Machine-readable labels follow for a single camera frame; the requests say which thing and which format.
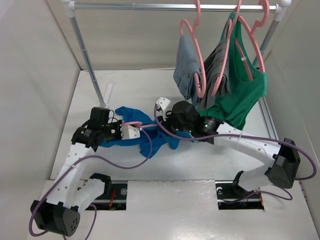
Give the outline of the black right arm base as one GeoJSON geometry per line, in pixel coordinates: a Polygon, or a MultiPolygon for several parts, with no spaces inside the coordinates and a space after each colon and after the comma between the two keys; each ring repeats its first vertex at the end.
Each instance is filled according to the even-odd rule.
{"type": "Polygon", "coordinates": [[[219,210],[264,210],[260,193],[249,196],[253,191],[246,191],[238,186],[243,172],[238,172],[232,181],[220,180],[215,182],[219,210]]]}

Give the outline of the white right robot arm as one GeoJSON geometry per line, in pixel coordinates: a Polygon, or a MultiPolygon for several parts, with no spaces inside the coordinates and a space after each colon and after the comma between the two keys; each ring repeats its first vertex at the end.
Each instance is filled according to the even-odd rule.
{"type": "Polygon", "coordinates": [[[239,171],[231,184],[231,191],[243,197],[260,187],[274,185],[282,189],[293,187],[301,162],[295,142],[289,138],[283,144],[265,142],[253,136],[245,138],[243,132],[212,116],[201,116],[196,108],[183,100],[160,106],[163,126],[172,134],[185,132],[201,142],[230,148],[262,163],[249,171],[239,171]]]}

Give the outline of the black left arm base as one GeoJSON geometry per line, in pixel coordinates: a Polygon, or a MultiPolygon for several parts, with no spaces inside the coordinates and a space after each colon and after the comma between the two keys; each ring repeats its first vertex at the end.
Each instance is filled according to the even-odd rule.
{"type": "Polygon", "coordinates": [[[125,211],[127,208],[127,193],[128,184],[126,182],[112,183],[110,193],[104,193],[91,204],[98,211],[125,211]]]}

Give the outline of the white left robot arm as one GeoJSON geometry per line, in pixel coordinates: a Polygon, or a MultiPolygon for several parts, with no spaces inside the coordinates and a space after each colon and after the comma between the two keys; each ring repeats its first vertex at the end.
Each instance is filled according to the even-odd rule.
{"type": "Polygon", "coordinates": [[[110,121],[112,111],[93,107],[89,120],[76,129],[69,154],[52,187],[31,207],[29,233],[36,237],[54,233],[64,238],[71,237],[80,223],[81,214],[93,206],[97,198],[107,198],[112,192],[111,177],[93,173],[87,183],[79,182],[89,160],[102,160],[96,155],[98,147],[106,141],[122,138],[122,122],[110,121]]]}

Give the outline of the blue t shirt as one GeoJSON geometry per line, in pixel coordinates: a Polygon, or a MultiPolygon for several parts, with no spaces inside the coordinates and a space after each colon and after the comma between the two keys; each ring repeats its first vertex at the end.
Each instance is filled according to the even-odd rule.
{"type": "MultiPolygon", "coordinates": [[[[142,122],[143,126],[156,123],[144,112],[126,106],[117,108],[115,113],[121,116],[125,122],[142,122]]],[[[144,129],[144,131],[147,133],[147,135],[141,133],[140,137],[135,139],[117,140],[111,142],[104,141],[101,146],[105,148],[110,148],[112,146],[139,146],[140,154],[145,158],[149,155],[150,148],[152,148],[150,157],[153,157],[163,145],[168,145],[172,150],[176,150],[179,146],[179,139],[166,135],[158,127],[147,127],[144,129]]]]}

